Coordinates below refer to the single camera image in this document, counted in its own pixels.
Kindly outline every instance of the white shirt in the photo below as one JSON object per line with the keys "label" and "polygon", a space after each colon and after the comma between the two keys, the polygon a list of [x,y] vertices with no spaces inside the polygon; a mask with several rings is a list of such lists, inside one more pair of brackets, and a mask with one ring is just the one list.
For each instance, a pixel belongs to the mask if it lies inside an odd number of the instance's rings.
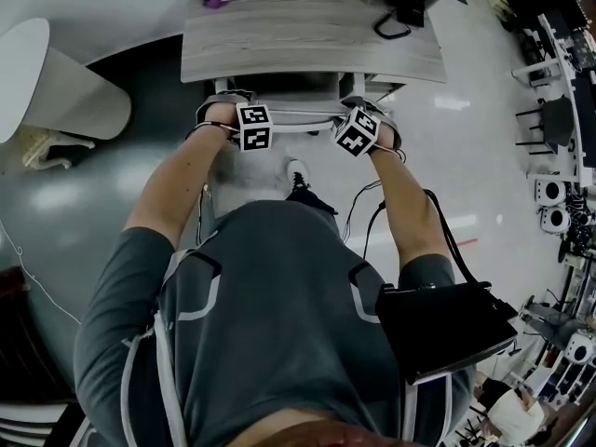
{"label": "white shirt", "polygon": [[538,402],[526,411],[523,401],[510,390],[494,404],[488,418],[503,434],[500,443],[518,445],[537,432],[544,419],[544,411]]}

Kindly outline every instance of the gray floor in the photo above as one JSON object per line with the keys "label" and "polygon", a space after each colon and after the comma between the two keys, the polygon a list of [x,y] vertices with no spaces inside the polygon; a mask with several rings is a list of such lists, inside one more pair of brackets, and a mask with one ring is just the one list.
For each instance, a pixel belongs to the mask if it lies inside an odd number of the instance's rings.
{"label": "gray floor", "polygon": [[[181,42],[172,37],[92,65],[132,98],[132,120],[118,138],[92,151],[69,148],[76,162],[68,170],[5,170],[0,177],[0,218],[25,266],[77,318],[146,179],[183,141],[204,98],[202,84],[180,82]],[[194,227],[186,236],[194,237]],[[0,232],[0,269],[14,264],[18,257]],[[34,322],[72,384],[76,324],[30,286]]]}

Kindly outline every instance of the black chair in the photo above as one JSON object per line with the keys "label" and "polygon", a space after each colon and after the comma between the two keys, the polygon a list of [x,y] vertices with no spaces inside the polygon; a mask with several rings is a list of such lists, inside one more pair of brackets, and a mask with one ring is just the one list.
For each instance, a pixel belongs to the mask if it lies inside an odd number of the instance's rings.
{"label": "black chair", "polygon": [[531,126],[530,129],[541,129],[544,137],[542,141],[517,142],[515,145],[541,145],[547,146],[547,151],[534,151],[530,156],[538,154],[558,154],[559,146],[566,147],[571,141],[574,132],[574,108],[571,100],[561,96],[558,100],[538,100],[541,107],[532,111],[517,113],[515,116],[532,115],[540,113],[540,124]]}

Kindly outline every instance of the white table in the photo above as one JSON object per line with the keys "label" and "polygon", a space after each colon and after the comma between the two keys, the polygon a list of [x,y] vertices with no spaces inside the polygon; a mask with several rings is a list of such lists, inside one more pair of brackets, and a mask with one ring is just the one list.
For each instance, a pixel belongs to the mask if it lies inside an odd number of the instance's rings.
{"label": "white table", "polygon": [[577,116],[577,108],[576,108],[576,98],[574,96],[574,87],[572,85],[572,81],[576,79],[576,70],[573,66],[569,63],[569,61],[565,58],[567,56],[567,51],[562,47],[562,43],[556,37],[554,30],[549,24],[549,21],[544,15],[540,15],[538,17],[540,24],[544,27],[544,29],[549,34],[552,46],[555,49],[556,58],[541,61],[537,64],[532,64],[530,66],[526,66],[524,68],[520,68],[511,72],[511,74],[516,78],[519,79],[522,75],[528,75],[529,73],[537,70],[542,70],[545,68],[549,68],[552,66],[558,66],[562,80],[564,81],[565,88],[566,88],[566,96],[571,100],[571,104],[573,107],[574,112],[574,132],[575,136],[574,139],[576,141],[576,174],[539,174],[535,172],[530,172],[527,174],[530,180],[546,180],[546,181],[565,181],[570,183],[579,183],[580,187],[588,187],[593,185],[592,180],[592,168],[584,167],[584,149],[581,141],[581,131],[579,129],[579,118]]}
{"label": "white table", "polygon": [[21,124],[112,139],[129,117],[125,91],[49,46],[47,20],[0,36],[0,143]]}

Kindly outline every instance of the floor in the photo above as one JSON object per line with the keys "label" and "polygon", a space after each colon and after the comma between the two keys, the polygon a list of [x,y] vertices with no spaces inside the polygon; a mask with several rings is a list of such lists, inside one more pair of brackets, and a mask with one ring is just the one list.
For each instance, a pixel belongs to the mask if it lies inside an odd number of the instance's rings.
{"label": "floor", "polygon": [[[515,113],[535,106],[536,94],[511,77],[522,66],[513,39],[486,0],[441,0],[430,11],[449,83],[417,82],[386,101],[404,141],[407,167],[433,190],[472,273],[490,280],[494,293],[518,308],[531,294],[560,292],[559,239],[539,228],[530,159],[514,145],[522,135]],[[75,149],[68,170],[13,172],[0,177],[0,217],[23,261],[55,301],[80,318],[116,237],[152,170],[193,126],[202,84],[182,85],[180,37],[116,55],[93,65],[133,99],[133,119],[117,139],[90,152]],[[226,211],[246,198],[282,198],[286,156],[301,158],[317,194],[346,215],[359,189],[374,181],[371,163],[332,146],[329,134],[283,135],[260,159],[225,154],[213,172],[215,205]],[[0,146],[0,161],[9,145]],[[369,219],[382,200],[373,189],[359,200],[348,245],[362,252]],[[183,244],[194,243],[196,217]],[[385,216],[372,230],[368,259],[389,281],[398,278],[398,256]],[[0,268],[18,258],[0,232]],[[34,320],[47,348],[72,383],[75,323],[32,284]]]}

